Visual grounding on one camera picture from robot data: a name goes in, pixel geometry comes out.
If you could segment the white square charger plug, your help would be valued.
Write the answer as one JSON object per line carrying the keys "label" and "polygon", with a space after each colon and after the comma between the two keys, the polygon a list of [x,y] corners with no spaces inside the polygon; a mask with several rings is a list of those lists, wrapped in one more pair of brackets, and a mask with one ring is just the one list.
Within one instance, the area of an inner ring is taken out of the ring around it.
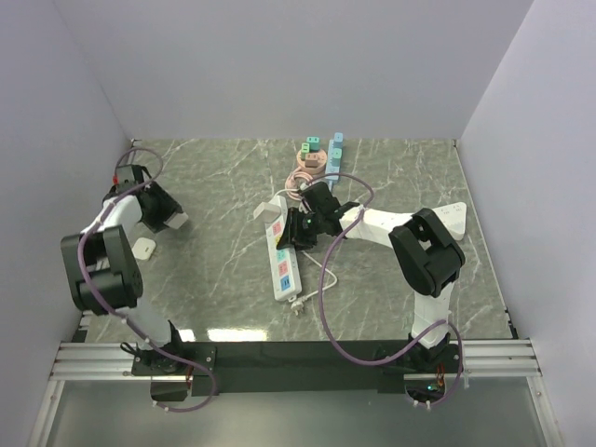
{"label": "white square charger plug", "polygon": [[276,220],[281,213],[278,205],[269,202],[262,202],[253,212],[253,220],[270,224]]}

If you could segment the white rounded charger plug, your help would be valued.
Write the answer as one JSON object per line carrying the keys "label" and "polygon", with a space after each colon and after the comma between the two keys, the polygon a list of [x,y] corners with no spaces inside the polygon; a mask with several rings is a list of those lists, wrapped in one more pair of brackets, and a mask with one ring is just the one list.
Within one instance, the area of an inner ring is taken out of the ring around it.
{"label": "white rounded charger plug", "polygon": [[131,248],[134,258],[138,261],[148,261],[155,249],[156,242],[147,237],[139,237]]}

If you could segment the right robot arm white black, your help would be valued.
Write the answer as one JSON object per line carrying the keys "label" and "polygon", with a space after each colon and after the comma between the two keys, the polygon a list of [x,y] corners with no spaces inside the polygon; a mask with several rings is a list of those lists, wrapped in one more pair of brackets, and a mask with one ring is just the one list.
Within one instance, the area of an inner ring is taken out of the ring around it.
{"label": "right robot arm white black", "polygon": [[392,249],[401,273],[414,294],[414,317],[410,339],[404,348],[385,358],[358,359],[344,350],[333,337],[324,308],[319,315],[324,331],[336,351],[361,366],[381,366],[409,354],[412,366],[428,372],[441,360],[450,342],[449,305],[455,282],[466,257],[440,216],[432,209],[415,213],[374,210],[367,202],[342,204],[325,183],[314,183],[299,195],[306,210],[295,207],[286,213],[286,223],[276,236],[277,249],[309,250],[319,235],[334,238],[323,259],[343,240],[357,239]]}

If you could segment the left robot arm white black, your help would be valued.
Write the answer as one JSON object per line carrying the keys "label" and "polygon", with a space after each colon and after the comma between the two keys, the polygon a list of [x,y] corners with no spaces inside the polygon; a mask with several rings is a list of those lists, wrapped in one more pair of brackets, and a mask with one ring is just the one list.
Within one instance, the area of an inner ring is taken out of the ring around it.
{"label": "left robot arm white black", "polygon": [[142,274],[129,232],[144,224],[153,233],[179,229],[188,220],[183,207],[141,165],[115,169],[113,186],[94,223],[63,237],[61,255],[74,305],[97,316],[124,320],[138,344],[120,345],[151,373],[174,374],[184,368],[186,352],[178,330],[142,298]]}

